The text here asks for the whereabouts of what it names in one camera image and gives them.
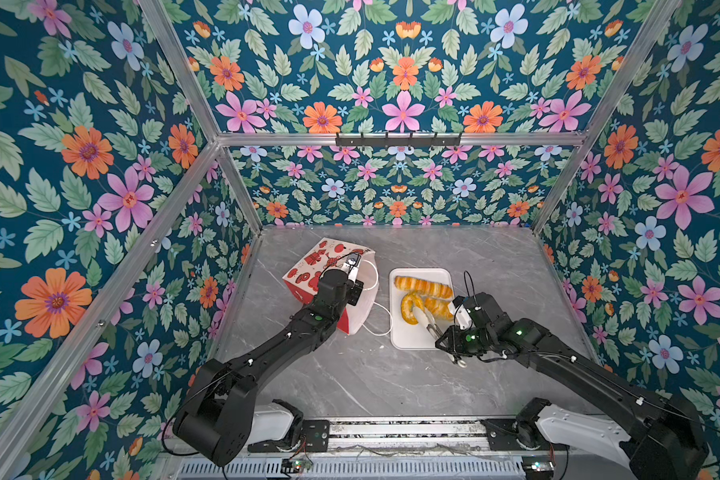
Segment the curved croissant fake bread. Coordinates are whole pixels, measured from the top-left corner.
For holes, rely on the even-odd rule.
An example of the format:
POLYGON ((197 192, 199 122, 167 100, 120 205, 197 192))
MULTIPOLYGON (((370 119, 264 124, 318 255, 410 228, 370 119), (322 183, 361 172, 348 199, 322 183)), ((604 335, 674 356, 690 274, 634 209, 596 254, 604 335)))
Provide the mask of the curved croissant fake bread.
POLYGON ((400 305, 402 319, 409 325, 419 324, 413 313, 413 308, 419 307, 428 310, 434 316, 436 322, 450 321, 452 319, 450 304, 451 302, 448 300, 439 300, 419 296, 414 293, 407 293, 403 297, 400 305))

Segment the red and white paper bag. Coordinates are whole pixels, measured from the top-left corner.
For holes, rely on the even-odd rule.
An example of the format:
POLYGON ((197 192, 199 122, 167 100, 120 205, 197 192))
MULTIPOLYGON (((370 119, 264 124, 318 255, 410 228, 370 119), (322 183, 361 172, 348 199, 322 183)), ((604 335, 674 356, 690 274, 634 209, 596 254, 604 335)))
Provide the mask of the red and white paper bag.
POLYGON ((380 274, 373 249, 324 237, 282 280, 299 302, 315 309, 317 319, 335 320, 338 330, 354 335, 375 304, 380 274))

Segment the metal food tongs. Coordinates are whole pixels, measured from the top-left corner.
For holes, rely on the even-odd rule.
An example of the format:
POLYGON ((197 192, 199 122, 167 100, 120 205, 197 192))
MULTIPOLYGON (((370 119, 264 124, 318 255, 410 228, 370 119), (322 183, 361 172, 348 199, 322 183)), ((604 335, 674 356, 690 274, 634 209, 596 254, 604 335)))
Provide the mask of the metal food tongs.
MULTIPOLYGON (((433 338, 434 342, 437 342, 440 339, 440 337, 443 335, 443 331, 437 325, 437 322, 436 322, 434 316, 428 310, 421 309, 419 307, 414 307, 413 313, 414 313, 414 316, 417 319, 417 321, 423 326, 423 328, 433 338)), ((457 365, 460 368, 467 367, 466 362, 463 359, 457 357, 456 355, 449 354, 449 358, 454 365, 457 365)))

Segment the long yellow fake bread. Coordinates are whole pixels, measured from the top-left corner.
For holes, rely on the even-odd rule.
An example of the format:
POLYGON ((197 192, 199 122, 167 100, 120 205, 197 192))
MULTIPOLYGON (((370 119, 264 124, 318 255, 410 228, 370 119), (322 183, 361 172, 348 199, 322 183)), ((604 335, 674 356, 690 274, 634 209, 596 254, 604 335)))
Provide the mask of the long yellow fake bread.
POLYGON ((451 300, 454 297, 452 287, 447 284, 410 276, 396 276, 394 286, 405 293, 414 293, 428 298, 451 300))

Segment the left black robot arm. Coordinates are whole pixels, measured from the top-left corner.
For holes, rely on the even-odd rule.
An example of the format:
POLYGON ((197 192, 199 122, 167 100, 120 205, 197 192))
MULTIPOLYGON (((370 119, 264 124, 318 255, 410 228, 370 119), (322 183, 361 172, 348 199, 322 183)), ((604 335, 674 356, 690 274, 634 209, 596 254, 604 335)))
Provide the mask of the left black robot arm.
POLYGON ((363 288, 354 273, 329 269, 319 277, 312 301, 282 331, 237 358, 206 362, 173 415, 173 434, 219 467, 250 445, 293 448, 300 441, 303 413, 284 400, 258 403, 258 395, 336 332, 346 307, 357 304, 363 288))

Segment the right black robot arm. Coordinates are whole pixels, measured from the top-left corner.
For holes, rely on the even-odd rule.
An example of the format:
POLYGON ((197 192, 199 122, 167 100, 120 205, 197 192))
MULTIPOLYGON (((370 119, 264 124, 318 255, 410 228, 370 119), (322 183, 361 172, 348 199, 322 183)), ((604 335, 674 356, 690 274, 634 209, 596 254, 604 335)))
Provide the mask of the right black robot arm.
POLYGON ((493 296, 458 296, 437 349, 460 360, 516 361, 565 386, 600 411, 577 414, 536 397, 516 416, 513 436, 526 449, 543 444, 584 450, 628 468, 638 479, 694 479, 709 454, 698 410, 630 384, 581 356, 538 322, 511 319, 493 296))

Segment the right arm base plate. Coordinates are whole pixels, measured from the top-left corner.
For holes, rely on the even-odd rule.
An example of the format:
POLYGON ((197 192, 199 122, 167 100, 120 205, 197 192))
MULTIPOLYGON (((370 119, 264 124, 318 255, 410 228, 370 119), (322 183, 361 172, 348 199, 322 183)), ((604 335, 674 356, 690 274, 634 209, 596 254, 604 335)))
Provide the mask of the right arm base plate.
POLYGON ((570 449, 564 444, 550 443, 533 426, 527 423, 518 425, 515 418, 484 418, 479 423, 486 430, 489 447, 495 451, 554 451, 566 452, 570 449))

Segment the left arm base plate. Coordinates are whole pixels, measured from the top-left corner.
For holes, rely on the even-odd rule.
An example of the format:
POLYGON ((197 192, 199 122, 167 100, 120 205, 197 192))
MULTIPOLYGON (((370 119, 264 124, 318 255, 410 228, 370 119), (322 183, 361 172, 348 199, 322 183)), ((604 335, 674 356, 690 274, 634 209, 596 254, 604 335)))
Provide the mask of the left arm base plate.
POLYGON ((280 440, 267 440, 246 447, 248 453, 324 453, 328 450, 331 423, 328 420, 303 420, 292 426, 280 440))

